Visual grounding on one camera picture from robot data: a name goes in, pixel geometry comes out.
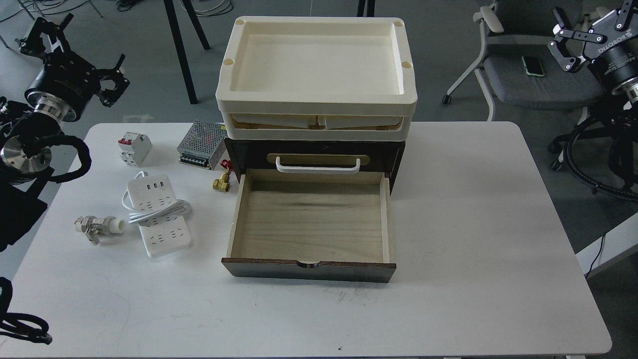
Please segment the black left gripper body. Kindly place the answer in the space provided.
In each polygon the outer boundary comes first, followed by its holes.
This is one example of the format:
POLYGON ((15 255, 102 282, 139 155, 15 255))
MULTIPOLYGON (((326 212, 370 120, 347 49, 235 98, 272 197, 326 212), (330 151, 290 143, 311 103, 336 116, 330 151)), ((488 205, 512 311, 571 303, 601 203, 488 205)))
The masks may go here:
POLYGON ((43 61, 41 71, 25 91, 27 103, 35 107, 43 95, 52 95, 70 107, 62 121, 80 120, 88 102, 101 89, 94 66, 72 51, 27 55, 43 61))

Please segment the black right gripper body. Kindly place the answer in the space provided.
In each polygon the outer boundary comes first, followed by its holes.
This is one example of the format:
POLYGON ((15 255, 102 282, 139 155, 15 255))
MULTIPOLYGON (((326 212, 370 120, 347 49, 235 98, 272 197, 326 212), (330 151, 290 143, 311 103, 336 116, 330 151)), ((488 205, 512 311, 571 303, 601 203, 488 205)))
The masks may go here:
POLYGON ((605 91, 620 95, 637 83, 637 32, 627 30, 604 43, 588 43, 587 59, 605 91))

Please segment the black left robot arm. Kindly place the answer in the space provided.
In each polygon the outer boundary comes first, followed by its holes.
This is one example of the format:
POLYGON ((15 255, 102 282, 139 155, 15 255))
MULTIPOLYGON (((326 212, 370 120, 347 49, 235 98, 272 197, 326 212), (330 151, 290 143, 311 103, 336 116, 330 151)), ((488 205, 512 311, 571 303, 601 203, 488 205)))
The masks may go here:
POLYGON ((54 23, 39 17, 18 41, 21 53, 41 59, 43 66, 25 91, 25 103, 1 98, 1 250, 15 244, 41 218, 47 204, 39 194, 48 182, 72 181, 89 171, 88 146, 64 134, 62 122, 80 120, 93 96, 106 107, 114 105, 130 84, 120 70, 125 55, 113 68, 98 69, 71 50, 64 30, 72 18, 69 13, 54 23), (54 175, 52 146, 75 148, 80 168, 54 175))

